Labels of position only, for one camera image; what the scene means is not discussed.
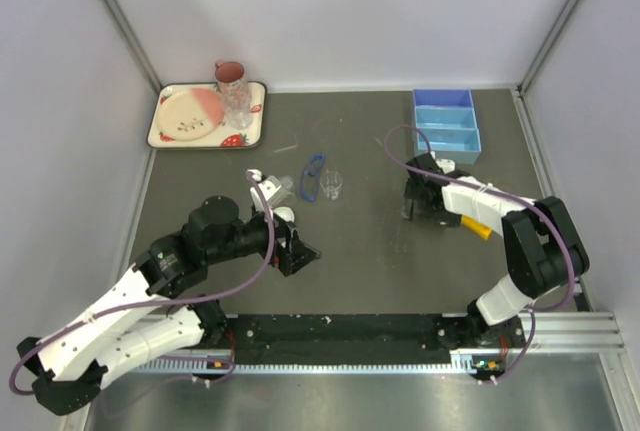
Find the strawberry print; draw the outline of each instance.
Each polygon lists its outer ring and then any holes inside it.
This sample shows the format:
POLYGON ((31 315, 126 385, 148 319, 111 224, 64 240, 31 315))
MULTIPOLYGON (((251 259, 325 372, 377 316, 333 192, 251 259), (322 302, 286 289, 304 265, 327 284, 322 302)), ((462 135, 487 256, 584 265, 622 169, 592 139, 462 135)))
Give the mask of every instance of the strawberry print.
POLYGON ((247 135, 238 133, 238 134, 232 134, 231 136, 226 138, 222 143, 220 143, 220 146, 235 147, 235 146, 246 146, 247 144, 249 144, 247 142, 247 135))

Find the clear plastic cup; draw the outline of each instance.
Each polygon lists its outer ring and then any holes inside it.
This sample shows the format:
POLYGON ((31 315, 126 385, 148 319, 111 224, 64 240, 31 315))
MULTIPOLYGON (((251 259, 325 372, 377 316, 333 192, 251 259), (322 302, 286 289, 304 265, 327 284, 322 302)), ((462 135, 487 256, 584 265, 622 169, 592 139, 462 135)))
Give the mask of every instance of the clear plastic cup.
POLYGON ((338 199, 342 194, 342 176, 337 171, 324 170, 320 175, 320 188, 327 198, 338 199))

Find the cable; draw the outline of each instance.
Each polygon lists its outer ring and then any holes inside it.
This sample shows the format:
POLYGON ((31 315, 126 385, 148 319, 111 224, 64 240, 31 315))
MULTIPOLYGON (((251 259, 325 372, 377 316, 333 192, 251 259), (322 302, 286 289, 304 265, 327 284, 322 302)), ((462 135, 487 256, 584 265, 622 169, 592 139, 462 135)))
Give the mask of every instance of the cable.
POLYGON ((227 379, 229 379, 232 375, 232 373, 236 370, 236 363, 234 363, 233 361, 229 361, 227 359, 223 359, 223 358, 215 358, 215 357, 195 357, 195 356, 161 356, 162 359, 168 359, 168 360, 175 360, 175 361, 207 361, 209 363, 223 363, 226 364, 227 366, 229 366, 229 370, 223 374, 221 377, 219 377, 218 379, 211 379, 211 380, 205 380, 202 378, 196 378, 195 376, 191 376, 191 375, 180 375, 180 376, 172 376, 170 378, 167 378, 163 381, 160 381, 157 384, 154 384, 153 386, 149 387, 148 389, 145 389, 142 393, 140 393, 138 396, 136 396, 135 398, 133 398, 126 406, 124 406, 123 408, 121 408, 119 411, 117 412, 112 412, 108 407, 107 407, 107 403, 106 403, 106 399, 104 394, 101 395, 98 398, 98 403, 100 405, 100 410, 102 411, 102 414, 107 418, 107 419, 117 419, 120 416, 122 416, 123 414, 125 414, 127 411, 129 411, 129 409, 131 409, 133 406, 135 406, 136 404, 138 404, 141 400, 143 400, 144 398, 146 398, 147 396, 149 396, 151 393, 153 393, 154 391, 162 388, 163 386, 166 386, 167 384, 171 384, 171 383, 175 383, 176 381, 191 381, 191 382, 196 382, 198 380, 204 381, 205 383, 208 382, 207 387, 210 386, 211 384, 220 384, 224 381, 226 381, 227 379))
MULTIPOLYGON (((103 311, 100 311, 96 313, 93 316, 93 318, 100 319, 100 318, 103 318, 104 316, 108 316, 110 314, 117 313, 119 311, 126 311, 128 309, 134 309, 134 308, 147 308, 147 307, 155 308, 159 306, 206 303, 209 301, 215 301, 217 299, 226 298, 233 294, 239 293, 240 291, 246 289, 247 287, 251 286, 254 282, 256 282, 264 274, 267 267, 269 266, 269 262, 271 261, 271 256, 273 254, 273 249, 275 247, 276 239, 275 239, 275 230, 273 225, 273 217, 271 216, 271 212, 269 211, 270 210, 269 204, 267 203, 267 200, 264 194, 260 190, 260 186, 258 186, 258 183, 253 179, 253 174, 250 171, 247 171, 245 173, 245 177, 247 178, 247 181, 249 181, 249 184, 251 184, 251 186, 256 190, 256 193, 258 194, 258 198, 260 198, 260 202, 262 203, 262 208, 267 210, 267 212, 265 212, 265 221, 267 222, 267 229, 269 231, 269 243, 267 245, 267 252, 264 256, 264 261, 262 262, 262 265, 260 266, 258 271, 256 271, 256 273, 253 276, 247 279, 244 283, 241 283, 234 288, 228 289, 226 291, 222 291, 220 293, 201 296, 198 298, 169 299, 167 301, 160 301, 160 302, 140 301, 136 303, 122 304, 120 306, 114 306, 113 308, 108 308, 103 311)), ((34 394, 33 391, 20 389, 16 384, 16 378, 18 377, 18 373, 20 372, 20 369, 25 365, 27 361, 29 361, 33 356, 38 354, 40 351, 42 351, 44 348, 49 346, 51 343, 56 342, 58 339, 62 338, 63 336, 66 336, 69 333, 72 333, 77 329, 80 329, 85 324, 87 323, 84 321, 77 321, 67 326, 66 328, 62 328, 53 336, 41 341, 33 349, 29 350, 22 358, 20 358, 20 361, 18 361, 18 363, 11 370, 11 374, 9 375, 9 389, 11 389, 11 391, 14 394, 17 394, 18 396, 33 395, 34 394)))
POLYGON ((502 199, 507 199, 507 200, 512 201, 512 202, 514 202, 516 204, 519 204, 520 206, 524 206, 525 208, 527 208, 531 212, 533 212, 538 218, 540 218, 540 220, 545 224, 547 229, 549 229, 549 232, 553 236, 553 239, 556 241, 556 243, 558 244, 558 247, 560 248, 560 252, 562 254, 562 258, 564 260, 565 266, 567 267, 567 291, 566 291, 564 297, 562 298, 562 300, 560 302, 552 305, 552 306, 548 306, 548 307, 545 307, 545 308, 534 308, 534 307, 526 308, 526 310, 531 314, 531 331, 529 333, 529 338, 525 342, 525 345, 523 346, 522 350, 520 351, 520 353, 518 354, 516 359, 513 361, 511 366, 509 366, 501 376, 499 376, 498 378, 494 378, 492 381, 490 381, 490 382, 493 382, 494 384, 498 384, 498 383, 502 382, 502 380, 504 380, 507 376, 511 375, 513 370, 522 362, 522 359, 524 358, 525 354, 529 350, 529 347, 531 346, 531 343, 533 342, 533 337, 534 337, 534 334, 535 334, 535 331, 536 331, 536 318, 535 318, 534 312, 535 311, 555 311, 556 309, 561 308, 561 307, 565 306, 566 304, 570 303, 571 300, 573 299, 573 291, 575 289, 576 275, 575 275, 575 270, 573 269, 573 263, 571 262, 571 256, 569 255, 569 250, 567 249, 567 245, 564 243, 564 241, 562 239, 562 236, 560 235, 560 232, 558 231, 558 228, 556 228, 556 226, 547 217, 547 215, 544 214, 542 211, 540 211, 538 208, 536 208, 534 205, 529 203, 528 201, 522 199, 521 197, 515 196, 515 195, 513 195, 511 193, 500 191, 498 189, 491 188, 491 187, 488 187, 488 186, 477 185, 477 184, 474 184, 474 183, 470 183, 468 181, 461 181, 459 179, 450 178, 448 176, 443 176, 441 174, 425 171, 423 169, 419 169, 419 168, 416 168, 416 167, 413 167, 413 166, 409 166, 406 163, 400 161, 397 157, 395 157, 393 155, 393 153, 389 149, 389 138, 394 133, 396 133, 399 129, 402 129, 402 128, 410 129, 412 131, 417 132, 422 137, 422 139, 424 139, 425 142, 427 143, 427 149, 429 150, 429 152, 431 151, 431 146, 429 144, 429 139, 427 138, 427 136, 421 130, 419 130, 418 128, 416 128, 414 126, 410 126, 408 124, 399 124, 398 126, 390 129, 389 132, 387 133, 387 135, 384 138, 384 150, 387 153, 387 155, 389 156, 389 158, 391 158, 392 161, 394 161, 396 164, 402 166, 403 168, 405 168, 405 169, 407 169, 409 171, 412 171, 412 172, 418 173, 418 174, 422 174, 423 176, 427 176, 427 177, 429 177, 431 179, 435 179, 436 181, 441 181, 441 182, 448 183, 448 184, 457 184, 459 186, 464 186, 466 188, 470 188, 470 189, 473 189, 473 190, 482 190, 482 192, 485 192, 485 193, 490 194, 492 196, 496 196, 496 197, 502 198, 502 199))

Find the tray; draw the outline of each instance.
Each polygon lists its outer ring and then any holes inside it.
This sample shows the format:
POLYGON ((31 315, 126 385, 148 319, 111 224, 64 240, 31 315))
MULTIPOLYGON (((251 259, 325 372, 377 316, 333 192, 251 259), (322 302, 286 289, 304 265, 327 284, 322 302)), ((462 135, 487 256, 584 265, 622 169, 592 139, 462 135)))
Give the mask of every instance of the tray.
POLYGON ((267 88, 264 84, 252 81, 249 83, 251 90, 251 112, 255 114, 253 123, 246 129, 237 130, 223 119, 220 125, 211 133, 192 141, 177 141, 163 135, 157 123, 158 109, 162 103, 173 94, 193 88, 205 88, 218 91, 217 83, 198 84, 171 84, 160 91, 156 109, 153 113, 151 128, 147 137, 147 143, 153 148, 171 149, 229 149, 229 148, 252 148, 260 142, 262 137, 262 118, 264 115, 264 101, 267 95, 267 88))

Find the plate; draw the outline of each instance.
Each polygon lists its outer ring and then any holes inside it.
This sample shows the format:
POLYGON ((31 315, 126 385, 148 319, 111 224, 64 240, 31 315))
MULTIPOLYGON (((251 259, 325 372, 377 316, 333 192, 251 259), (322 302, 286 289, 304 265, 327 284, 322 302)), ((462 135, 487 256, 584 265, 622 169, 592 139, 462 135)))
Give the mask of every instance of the plate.
POLYGON ((157 113, 163 135, 176 141, 195 141, 212 133, 224 118, 218 94, 206 88, 178 92, 157 113))

